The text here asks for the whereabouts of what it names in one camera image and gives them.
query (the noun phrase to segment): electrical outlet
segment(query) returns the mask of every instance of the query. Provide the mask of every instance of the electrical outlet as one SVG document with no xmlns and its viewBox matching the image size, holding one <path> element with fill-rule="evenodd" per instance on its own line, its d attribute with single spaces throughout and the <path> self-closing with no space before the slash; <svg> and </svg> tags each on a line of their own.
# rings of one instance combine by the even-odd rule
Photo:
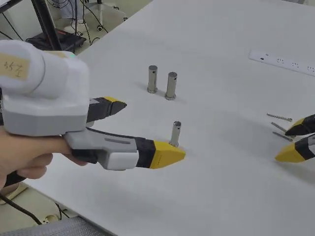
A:
<svg viewBox="0 0 315 236">
<path fill-rule="evenodd" d="M 283 59 L 281 57 L 276 57 L 259 51 L 251 51 L 249 54 L 249 59 L 315 76 L 315 64 L 311 65 L 307 63 L 300 63 L 295 60 Z"/>
</svg>

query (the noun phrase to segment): metal pole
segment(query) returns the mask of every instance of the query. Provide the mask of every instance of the metal pole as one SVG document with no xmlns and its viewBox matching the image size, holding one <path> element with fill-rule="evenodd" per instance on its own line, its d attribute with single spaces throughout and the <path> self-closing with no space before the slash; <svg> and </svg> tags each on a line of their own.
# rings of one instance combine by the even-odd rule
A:
<svg viewBox="0 0 315 236">
<path fill-rule="evenodd" d="M 51 18 L 49 9 L 45 0 L 31 0 L 35 13 L 37 15 L 43 33 L 49 42 L 53 51 L 62 51 L 60 41 L 58 39 L 54 22 Z"/>
</svg>

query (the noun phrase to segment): finger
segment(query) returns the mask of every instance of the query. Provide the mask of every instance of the finger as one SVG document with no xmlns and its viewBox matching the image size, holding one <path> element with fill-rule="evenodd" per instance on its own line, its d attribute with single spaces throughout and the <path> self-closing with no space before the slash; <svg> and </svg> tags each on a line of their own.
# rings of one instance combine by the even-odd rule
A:
<svg viewBox="0 0 315 236">
<path fill-rule="evenodd" d="M 43 154 L 45 153 L 62 153 L 71 154 L 71 148 L 63 137 L 43 137 L 40 138 L 40 144 L 43 148 Z"/>
<path fill-rule="evenodd" d="M 4 187 L 6 182 L 6 176 L 0 176 L 0 190 Z"/>
<path fill-rule="evenodd" d="M 38 179 L 43 177 L 46 173 L 47 168 L 45 167 L 34 167 L 28 169 L 21 169 L 17 171 L 17 174 L 24 178 Z"/>
<path fill-rule="evenodd" d="M 79 165 L 79 166 L 85 166 L 85 165 L 87 165 L 86 162 L 80 161 L 80 160 L 76 159 L 74 156 L 72 156 L 72 155 L 70 155 L 70 154 L 64 154 L 64 156 L 65 156 L 66 158 L 68 158 L 70 161 L 74 162 L 75 164 L 77 164 L 77 165 Z"/>
<path fill-rule="evenodd" d="M 52 162 L 52 160 L 53 160 L 53 155 L 52 155 L 52 153 L 43 154 L 43 155 L 40 155 L 40 156 L 34 158 L 32 161 L 30 161 L 30 162 L 26 165 L 26 168 L 48 166 L 48 165 Z"/>
</svg>

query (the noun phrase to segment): metal cylinder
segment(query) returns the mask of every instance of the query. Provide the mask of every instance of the metal cylinder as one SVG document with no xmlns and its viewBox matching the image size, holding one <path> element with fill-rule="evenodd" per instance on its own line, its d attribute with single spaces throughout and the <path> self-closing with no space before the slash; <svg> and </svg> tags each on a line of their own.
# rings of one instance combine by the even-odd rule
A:
<svg viewBox="0 0 315 236">
<path fill-rule="evenodd" d="M 149 66 L 149 82 L 147 91 L 149 93 L 156 93 L 157 88 L 157 76 L 158 76 L 158 67 L 156 65 Z"/>
<path fill-rule="evenodd" d="M 173 124 L 173 130 L 172 130 L 172 137 L 169 144 L 171 144 L 174 147 L 178 147 L 178 140 L 179 140 L 179 134 L 181 132 L 182 123 L 180 121 L 176 121 Z"/>
<path fill-rule="evenodd" d="M 168 74 L 167 89 L 165 93 L 165 98 L 167 100 L 174 100 L 176 97 L 176 94 L 175 94 L 176 81 L 177 81 L 177 73 L 170 72 Z"/>
</svg>

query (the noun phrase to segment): floor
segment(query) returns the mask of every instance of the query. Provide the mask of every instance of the floor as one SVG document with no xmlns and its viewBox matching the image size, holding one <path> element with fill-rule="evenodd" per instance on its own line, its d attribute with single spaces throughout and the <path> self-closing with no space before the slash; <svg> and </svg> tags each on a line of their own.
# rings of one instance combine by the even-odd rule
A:
<svg viewBox="0 0 315 236">
<path fill-rule="evenodd" d="M 116 26 L 121 24 L 124 21 L 124 16 L 131 16 L 133 13 L 151 2 L 151 0 L 117 0 L 116 2 L 125 14 L 111 7 L 106 7 L 103 14 L 103 24 L 108 31 L 111 31 Z M 92 14 L 86 14 L 85 20 L 89 26 L 91 41 L 96 37 L 101 38 L 106 35 L 104 30 L 101 32 L 97 30 L 96 26 L 98 23 Z M 69 24 L 69 22 L 61 19 L 56 20 L 55 24 L 56 27 L 62 29 L 64 26 Z M 84 43 L 82 48 L 76 50 L 76 54 L 79 54 L 90 46 L 87 33 L 85 33 L 83 36 L 87 38 L 87 41 Z M 59 211 L 55 203 L 33 189 L 28 188 L 23 191 L 14 198 L 14 202 L 32 212 L 38 219 L 42 221 L 45 220 L 45 218 L 49 215 L 56 216 L 56 219 L 59 218 Z M 70 212 L 68 210 L 65 210 L 65 212 L 70 217 L 76 215 L 74 212 Z M 31 227 L 34 225 L 36 225 L 36 223 L 30 217 L 22 214 L 7 204 L 0 205 L 0 233 Z"/>
</svg>

